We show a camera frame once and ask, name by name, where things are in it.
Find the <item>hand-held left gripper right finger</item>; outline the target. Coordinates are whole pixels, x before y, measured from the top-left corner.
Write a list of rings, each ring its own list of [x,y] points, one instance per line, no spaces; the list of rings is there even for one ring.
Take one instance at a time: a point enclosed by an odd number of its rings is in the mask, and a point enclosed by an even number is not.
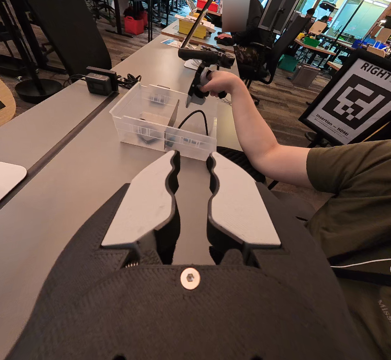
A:
[[[256,181],[238,165],[212,152],[206,165],[210,173],[207,239],[211,256],[220,263],[231,249],[245,262],[254,250],[278,250],[281,240]]]

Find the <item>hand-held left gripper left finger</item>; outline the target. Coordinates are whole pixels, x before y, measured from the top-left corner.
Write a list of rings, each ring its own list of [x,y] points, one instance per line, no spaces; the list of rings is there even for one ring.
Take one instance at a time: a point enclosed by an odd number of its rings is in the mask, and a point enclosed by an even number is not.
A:
[[[172,264],[180,235],[178,190],[180,153],[169,151],[130,182],[101,242],[104,249],[128,249],[138,258],[156,251]]]

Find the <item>clear plastic bin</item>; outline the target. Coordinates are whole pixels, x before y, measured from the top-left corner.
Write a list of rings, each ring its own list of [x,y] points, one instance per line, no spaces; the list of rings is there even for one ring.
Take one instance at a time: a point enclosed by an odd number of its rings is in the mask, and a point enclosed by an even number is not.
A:
[[[110,110],[119,140],[161,152],[176,150],[181,156],[206,161],[217,148],[217,101],[208,97],[203,105],[186,107],[187,96],[158,85],[135,84]],[[164,149],[164,132],[178,99],[178,114],[171,128],[174,144]],[[160,141],[147,146],[137,134]]]

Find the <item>person's right hand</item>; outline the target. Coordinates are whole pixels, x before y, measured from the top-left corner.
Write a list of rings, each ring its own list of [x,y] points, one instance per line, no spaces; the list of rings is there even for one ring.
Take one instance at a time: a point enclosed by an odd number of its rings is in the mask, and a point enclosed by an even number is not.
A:
[[[219,93],[226,92],[232,99],[244,97],[248,94],[247,88],[239,76],[226,71],[212,71],[205,78],[206,83],[199,86],[203,93],[210,92],[218,97]]]

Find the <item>yellow plastic bin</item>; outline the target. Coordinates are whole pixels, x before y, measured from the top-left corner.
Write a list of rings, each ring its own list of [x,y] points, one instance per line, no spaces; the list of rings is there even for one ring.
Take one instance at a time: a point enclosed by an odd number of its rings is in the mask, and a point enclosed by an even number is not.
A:
[[[178,32],[183,35],[188,35],[192,29],[195,21],[189,21],[184,19],[178,20]],[[203,24],[199,24],[195,31],[193,32],[193,37],[204,39],[207,36],[208,30],[207,27]]]

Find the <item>red plastic bin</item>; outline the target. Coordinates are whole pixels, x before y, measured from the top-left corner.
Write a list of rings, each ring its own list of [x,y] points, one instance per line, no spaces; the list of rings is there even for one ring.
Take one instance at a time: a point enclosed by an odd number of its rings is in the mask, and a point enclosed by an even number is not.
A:
[[[202,10],[205,7],[207,2],[208,2],[208,0],[197,0],[197,3],[196,3],[197,9]],[[212,3],[208,7],[208,11],[211,11],[213,13],[218,13],[219,4],[215,1],[212,1]]]
[[[132,16],[124,17],[124,30],[126,34],[140,35],[144,33],[144,19]]]

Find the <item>black slanted tablet stand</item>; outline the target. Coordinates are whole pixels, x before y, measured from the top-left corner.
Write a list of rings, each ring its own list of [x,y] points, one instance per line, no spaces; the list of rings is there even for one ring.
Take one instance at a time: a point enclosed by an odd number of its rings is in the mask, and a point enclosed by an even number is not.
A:
[[[190,40],[192,39],[193,32],[197,28],[197,26],[203,21],[204,16],[208,12],[208,7],[214,0],[208,0],[205,7],[202,9],[200,15],[197,17],[192,29],[190,30],[189,34],[185,37],[182,44],[180,45],[178,49],[178,56],[180,59],[184,61],[188,61],[190,59],[199,59],[205,63],[215,64],[217,60],[217,52],[212,51],[203,51],[203,50],[193,50],[188,48],[188,44],[190,43]]]

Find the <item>green plastic bin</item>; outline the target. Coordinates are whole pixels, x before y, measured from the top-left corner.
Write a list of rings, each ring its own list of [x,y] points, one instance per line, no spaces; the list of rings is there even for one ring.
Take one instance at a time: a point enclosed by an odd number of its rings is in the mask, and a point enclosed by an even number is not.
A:
[[[288,71],[295,72],[297,68],[301,66],[299,60],[287,54],[281,55],[281,58],[278,61],[277,68]]]

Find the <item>black monitor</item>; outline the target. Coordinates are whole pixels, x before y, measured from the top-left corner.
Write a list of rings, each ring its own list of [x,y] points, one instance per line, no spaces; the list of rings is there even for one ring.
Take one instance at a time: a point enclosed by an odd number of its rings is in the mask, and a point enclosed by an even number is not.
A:
[[[281,35],[300,0],[268,0],[258,28]]]

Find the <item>grey trash bin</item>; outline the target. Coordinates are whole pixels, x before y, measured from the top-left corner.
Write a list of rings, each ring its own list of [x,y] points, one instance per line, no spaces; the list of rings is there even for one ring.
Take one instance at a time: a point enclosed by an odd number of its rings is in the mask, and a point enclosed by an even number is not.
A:
[[[309,64],[299,64],[291,77],[291,83],[295,86],[308,88],[320,71],[321,70],[318,67],[314,67]]]

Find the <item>black power adapter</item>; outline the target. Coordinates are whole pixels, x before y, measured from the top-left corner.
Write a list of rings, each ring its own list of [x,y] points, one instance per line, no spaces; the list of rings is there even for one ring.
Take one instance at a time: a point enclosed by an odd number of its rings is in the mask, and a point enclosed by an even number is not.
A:
[[[114,90],[113,92],[118,92],[120,75],[118,75],[115,71],[97,68],[97,67],[91,67],[91,66],[88,66],[86,68],[86,71],[88,72],[88,74],[89,73],[98,73],[98,74],[102,74],[102,75],[106,75],[106,76],[110,77],[112,88]]]
[[[85,76],[88,91],[92,94],[108,96],[114,90],[110,77],[98,73],[89,73]]]

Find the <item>black framed tag sign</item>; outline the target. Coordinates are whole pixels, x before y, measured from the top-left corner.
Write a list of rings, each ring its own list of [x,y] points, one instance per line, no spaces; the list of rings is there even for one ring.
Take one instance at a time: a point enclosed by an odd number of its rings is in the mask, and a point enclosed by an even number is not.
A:
[[[299,121],[332,146],[390,139],[391,62],[355,50]]]

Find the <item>black round stand base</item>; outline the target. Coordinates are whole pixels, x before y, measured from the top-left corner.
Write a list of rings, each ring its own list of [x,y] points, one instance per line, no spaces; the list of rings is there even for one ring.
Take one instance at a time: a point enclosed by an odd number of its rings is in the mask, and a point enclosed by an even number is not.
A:
[[[63,89],[63,85],[52,79],[39,79],[41,86],[37,88],[33,80],[21,81],[15,86],[19,98],[30,104],[39,104]]]

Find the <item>black partition panel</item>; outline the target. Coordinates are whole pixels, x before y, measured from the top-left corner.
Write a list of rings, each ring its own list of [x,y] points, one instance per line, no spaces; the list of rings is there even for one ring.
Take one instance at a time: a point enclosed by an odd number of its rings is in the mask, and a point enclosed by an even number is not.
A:
[[[110,70],[110,54],[85,0],[25,0],[68,75]]]

